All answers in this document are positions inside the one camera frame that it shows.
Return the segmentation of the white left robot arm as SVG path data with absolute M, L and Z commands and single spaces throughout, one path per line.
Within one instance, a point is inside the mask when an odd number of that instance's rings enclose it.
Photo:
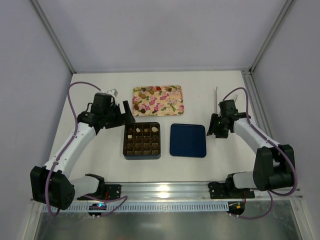
M 59 151 L 44 166 L 35 166 L 30 172 L 33 200 L 60 210 L 66 210 L 74 199 L 105 199 L 104 178 L 88 173 L 84 177 L 70 180 L 71 171 L 86 146 L 100 130 L 111 129 L 133 123 L 128 101 L 123 102 L 124 113 L 116 102 L 118 92 L 97 92 L 90 110 L 80 113 L 76 127 Z

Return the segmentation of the blue box lid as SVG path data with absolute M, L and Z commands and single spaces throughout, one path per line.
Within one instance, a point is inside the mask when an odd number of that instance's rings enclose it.
M 205 127 L 198 124 L 172 124 L 169 153 L 174 157 L 204 158 L 207 155 Z

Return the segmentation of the blue chocolate box with tray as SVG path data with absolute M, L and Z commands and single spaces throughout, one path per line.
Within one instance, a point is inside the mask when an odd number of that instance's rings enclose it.
M 124 128 L 123 156 L 126 160 L 158 160 L 161 157 L 161 126 L 158 122 L 135 122 Z

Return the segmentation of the white oval chocolate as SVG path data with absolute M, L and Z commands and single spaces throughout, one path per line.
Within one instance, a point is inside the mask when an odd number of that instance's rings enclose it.
M 154 132 L 154 133 L 159 131 L 158 128 L 155 127 L 155 126 L 153 126 L 153 127 L 151 128 L 151 130 L 152 130 L 152 132 Z

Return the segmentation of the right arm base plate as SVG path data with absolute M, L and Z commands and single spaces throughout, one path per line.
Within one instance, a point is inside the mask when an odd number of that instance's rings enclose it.
M 208 185 L 210 198 L 217 199 L 254 199 L 255 192 L 249 188 L 236 188 L 235 186 L 228 186 L 224 182 L 210 182 Z

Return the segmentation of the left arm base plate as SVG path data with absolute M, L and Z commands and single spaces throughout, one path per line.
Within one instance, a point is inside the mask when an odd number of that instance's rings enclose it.
M 121 188 L 120 184 L 105 184 L 104 190 L 104 199 L 105 200 L 116 200 L 121 197 Z

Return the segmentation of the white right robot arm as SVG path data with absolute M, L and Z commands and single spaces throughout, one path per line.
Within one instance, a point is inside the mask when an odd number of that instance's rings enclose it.
M 241 137 L 255 153 L 252 171 L 231 173 L 223 183 L 223 196 L 240 198 L 250 190 L 268 191 L 277 196 L 290 196 L 297 189 L 293 148 L 269 138 L 254 125 L 248 112 L 239 112 L 235 101 L 223 100 L 219 113 L 213 113 L 209 129 L 202 125 L 174 123 L 170 127 L 169 153 L 173 157 L 204 158 L 207 154 L 206 137 L 214 135 L 226 139 L 230 133 Z M 290 188 L 289 192 L 276 190 Z

